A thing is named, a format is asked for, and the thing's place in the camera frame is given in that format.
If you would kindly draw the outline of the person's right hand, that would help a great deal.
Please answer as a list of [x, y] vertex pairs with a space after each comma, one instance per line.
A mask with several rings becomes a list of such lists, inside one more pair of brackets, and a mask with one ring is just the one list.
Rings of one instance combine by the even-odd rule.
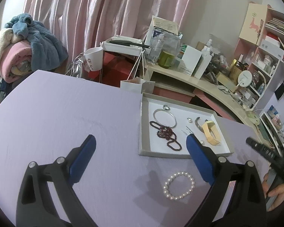
[[275, 198], [274, 202], [271, 204], [271, 206], [267, 210], [268, 212], [271, 212], [277, 207], [279, 207], [284, 201], [284, 183], [278, 185], [275, 189], [273, 189], [272, 191], [268, 193], [268, 190], [269, 190], [269, 185], [267, 183], [268, 177], [269, 175], [268, 173], [266, 173], [263, 178], [262, 187], [263, 187], [265, 198], [267, 197], [267, 195], [270, 198]]

